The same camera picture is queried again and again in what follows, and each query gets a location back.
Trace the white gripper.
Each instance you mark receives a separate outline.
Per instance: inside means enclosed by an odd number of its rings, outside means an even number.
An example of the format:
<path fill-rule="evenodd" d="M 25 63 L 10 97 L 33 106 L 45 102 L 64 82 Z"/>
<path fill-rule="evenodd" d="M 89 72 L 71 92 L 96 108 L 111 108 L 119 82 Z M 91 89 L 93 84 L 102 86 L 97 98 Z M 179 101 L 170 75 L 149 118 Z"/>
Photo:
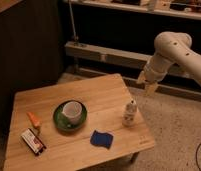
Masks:
<path fill-rule="evenodd" d="M 158 84 L 163 80 L 170 68 L 170 61 L 159 53 L 155 53 L 144 66 L 144 72 L 141 71 L 136 83 L 143 84 L 145 80 L 150 83 L 145 84 L 144 95 L 151 96 L 158 88 Z"/>

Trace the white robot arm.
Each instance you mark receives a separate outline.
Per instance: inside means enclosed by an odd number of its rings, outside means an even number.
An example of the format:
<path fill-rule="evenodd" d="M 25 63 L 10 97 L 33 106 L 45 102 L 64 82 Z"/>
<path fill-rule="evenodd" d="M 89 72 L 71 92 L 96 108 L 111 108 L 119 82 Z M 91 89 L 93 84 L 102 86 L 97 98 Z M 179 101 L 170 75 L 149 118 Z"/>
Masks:
<path fill-rule="evenodd" d="M 158 88 L 173 64 L 178 64 L 201 86 L 201 55 L 191 49 L 192 38 L 187 33 L 162 32 L 154 39 L 154 55 L 147 61 L 137 83 L 145 85 L 145 94 Z"/>

